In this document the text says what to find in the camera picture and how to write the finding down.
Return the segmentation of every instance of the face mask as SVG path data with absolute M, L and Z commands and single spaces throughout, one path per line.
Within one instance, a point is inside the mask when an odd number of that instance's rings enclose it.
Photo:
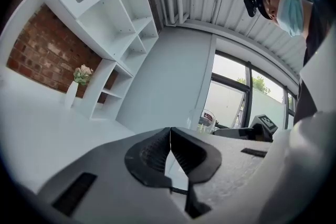
M 277 21 L 282 30 L 291 37 L 300 36 L 303 31 L 303 7 L 301 0 L 280 0 Z

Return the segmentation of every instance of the white shelving unit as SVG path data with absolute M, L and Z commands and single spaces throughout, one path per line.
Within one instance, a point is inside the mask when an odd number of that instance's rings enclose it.
M 93 120 L 115 120 L 124 97 L 158 39 L 148 0 L 45 0 L 59 19 L 103 59 L 78 111 Z M 111 89 L 104 86 L 116 71 Z M 97 108 L 100 94 L 107 94 Z

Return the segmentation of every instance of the sky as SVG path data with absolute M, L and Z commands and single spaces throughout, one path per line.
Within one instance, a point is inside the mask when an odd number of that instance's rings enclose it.
M 245 78 L 245 66 L 219 55 L 215 55 L 212 72 L 233 80 L 237 80 L 238 78 Z M 258 72 L 252 70 L 252 77 L 256 78 L 257 76 L 261 76 L 264 79 L 265 86 L 271 90 L 268 96 L 281 103 L 282 97 L 284 96 L 282 87 L 275 84 L 270 79 L 259 74 Z

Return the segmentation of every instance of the glass cup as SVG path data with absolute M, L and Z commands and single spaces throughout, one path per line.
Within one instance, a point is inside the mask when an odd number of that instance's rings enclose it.
M 199 133 L 211 134 L 216 124 L 215 115 L 206 109 L 193 109 L 189 111 L 187 128 Z

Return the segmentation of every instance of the white vase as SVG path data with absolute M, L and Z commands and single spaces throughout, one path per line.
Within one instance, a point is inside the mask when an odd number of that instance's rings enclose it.
M 66 109 L 71 108 L 75 100 L 75 97 L 76 97 L 77 88 L 78 88 L 78 83 L 73 81 L 67 91 L 67 94 L 65 95 L 64 106 L 66 107 Z

